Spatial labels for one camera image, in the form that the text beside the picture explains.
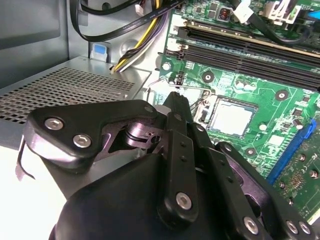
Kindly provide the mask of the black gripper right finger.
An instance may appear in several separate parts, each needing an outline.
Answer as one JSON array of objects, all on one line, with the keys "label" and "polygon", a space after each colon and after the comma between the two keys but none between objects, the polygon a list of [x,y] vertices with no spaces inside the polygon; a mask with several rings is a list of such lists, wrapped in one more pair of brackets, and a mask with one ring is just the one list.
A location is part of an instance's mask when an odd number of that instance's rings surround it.
[{"label": "black gripper right finger", "polygon": [[196,160],[213,181],[231,240],[315,240],[313,228],[229,143],[213,145],[206,130],[192,121],[189,101],[178,95],[178,113],[186,117]]}]

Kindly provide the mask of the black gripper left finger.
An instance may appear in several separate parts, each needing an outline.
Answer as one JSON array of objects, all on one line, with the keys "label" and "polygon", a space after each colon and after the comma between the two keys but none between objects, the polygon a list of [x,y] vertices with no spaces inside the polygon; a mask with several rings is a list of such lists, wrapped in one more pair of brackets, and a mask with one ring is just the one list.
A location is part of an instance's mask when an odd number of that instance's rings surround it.
[{"label": "black gripper left finger", "polygon": [[73,174],[131,148],[146,153],[130,162],[160,157],[158,216],[169,229],[185,229],[197,220],[199,204],[194,145],[178,96],[171,92],[159,108],[140,99],[38,108],[27,117],[25,143]]}]

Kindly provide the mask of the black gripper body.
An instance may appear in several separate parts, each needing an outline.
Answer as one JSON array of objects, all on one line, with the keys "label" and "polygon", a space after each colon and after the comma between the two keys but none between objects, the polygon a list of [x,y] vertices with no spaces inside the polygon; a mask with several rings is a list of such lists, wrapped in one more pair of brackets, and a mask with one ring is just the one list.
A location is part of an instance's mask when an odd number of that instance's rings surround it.
[{"label": "black gripper body", "polygon": [[81,188],[65,203],[55,240],[223,240],[206,176],[197,172],[199,215],[187,228],[169,229],[159,218],[160,157],[144,156]]}]

